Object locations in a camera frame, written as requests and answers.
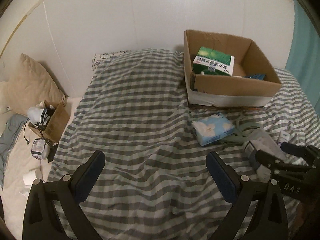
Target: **white flower print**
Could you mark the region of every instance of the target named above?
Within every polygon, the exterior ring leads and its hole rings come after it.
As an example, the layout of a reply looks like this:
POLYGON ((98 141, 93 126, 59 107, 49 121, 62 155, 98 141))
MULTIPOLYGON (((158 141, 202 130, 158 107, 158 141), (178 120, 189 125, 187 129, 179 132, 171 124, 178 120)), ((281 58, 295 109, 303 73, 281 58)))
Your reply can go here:
POLYGON ((232 124, 229 123, 229 122, 225 122, 222 126, 223 126, 225 131, 228 131, 228 130, 230 130, 232 128, 232 124))
POLYGON ((193 126, 196 128, 197 132, 204 137, 213 137, 216 135, 214 132, 215 125, 213 123, 206 125, 203 122, 193 122, 193 126))

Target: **checkered blanket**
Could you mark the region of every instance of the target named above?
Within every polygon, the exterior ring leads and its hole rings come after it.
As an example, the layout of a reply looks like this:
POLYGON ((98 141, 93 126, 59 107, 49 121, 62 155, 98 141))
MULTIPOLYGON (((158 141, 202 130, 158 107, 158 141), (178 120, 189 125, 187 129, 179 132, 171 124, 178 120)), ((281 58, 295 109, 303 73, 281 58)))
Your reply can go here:
MULTIPOLYGON (((262 110, 222 113, 231 121, 244 114, 244 121, 261 123, 275 140, 286 130, 290 142, 320 147, 319 118, 310 102, 288 71, 276 71, 283 87, 262 110)), ((188 107, 182 53, 145 49, 101 61, 61 138, 48 180, 72 174, 101 150, 105 168, 80 206, 103 239, 207 239, 230 204, 207 171, 206 155, 217 151, 239 175, 256 179, 241 147, 201 147, 196 141, 191 122, 215 112, 188 107)), ((290 225, 298 201, 284 201, 290 225)), ((238 237, 253 210, 254 204, 238 237)))

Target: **toilet paper roll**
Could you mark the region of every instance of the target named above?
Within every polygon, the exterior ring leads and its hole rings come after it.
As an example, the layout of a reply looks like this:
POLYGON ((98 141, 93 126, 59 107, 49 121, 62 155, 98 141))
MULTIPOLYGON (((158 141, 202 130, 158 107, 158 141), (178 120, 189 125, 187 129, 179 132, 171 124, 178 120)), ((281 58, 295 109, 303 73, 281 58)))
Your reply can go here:
POLYGON ((41 171, 39 169, 29 171, 23 175, 23 182, 26 186, 32 185, 35 179, 42 179, 41 171))

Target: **gray cloth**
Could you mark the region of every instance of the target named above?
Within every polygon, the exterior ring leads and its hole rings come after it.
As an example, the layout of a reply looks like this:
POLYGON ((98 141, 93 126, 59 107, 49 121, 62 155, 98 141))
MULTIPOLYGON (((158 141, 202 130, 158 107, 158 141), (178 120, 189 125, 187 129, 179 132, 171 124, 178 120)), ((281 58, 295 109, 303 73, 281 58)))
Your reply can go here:
POLYGON ((14 146, 20 130, 27 120, 28 118, 21 114, 14 114, 7 121, 6 127, 0 137, 0 183, 2 189, 4 184, 4 172, 7 165, 7 158, 14 146))
MULTIPOLYGON (((287 130, 291 143, 319 147, 313 107, 288 71, 276 71, 283 87, 263 109, 244 111, 243 121, 259 122, 274 140, 287 130)), ((220 111, 233 122, 242 113, 220 111)), ((191 122, 215 112, 188 107, 183 53, 146 49, 100 63, 60 140, 48 181, 72 174, 101 150, 105 168, 80 206, 103 239, 205 240, 231 207, 207 171, 206 155, 215 150, 239 175, 257 179, 241 146, 198 144, 191 122)), ((284 201, 291 225, 298 201, 284 201)), ((56 208, 73 238, 59 203, 56 208)))

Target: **beige bed sheet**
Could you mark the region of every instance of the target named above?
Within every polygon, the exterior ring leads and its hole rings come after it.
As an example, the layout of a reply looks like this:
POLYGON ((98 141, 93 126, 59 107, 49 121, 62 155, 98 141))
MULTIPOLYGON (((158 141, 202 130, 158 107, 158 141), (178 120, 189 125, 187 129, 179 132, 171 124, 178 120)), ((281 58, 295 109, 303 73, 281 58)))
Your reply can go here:
MULTIPOLYGON (((71 116, 68 125, 73 120, 73 114, 80 100, 81 98, 67 98, 66 110, 71 116)), ((27 203, 26 197, 20 193, 24 188, 23 175, 30 170, 39 168, 40 165, 40 161, 33 158, 30 153, 32 143, 38 136, 28 127, 26 127, 25 136, 30 141, 30 144, 27 145, 22 129, 9 155, 4 175, 3 191, 0 188, 5 223, 17 240, 22 240, 23 216, 27 203)), ((50 168, 51 164, 47 160, 41 161, 44 181, 47 180, 50 168)))

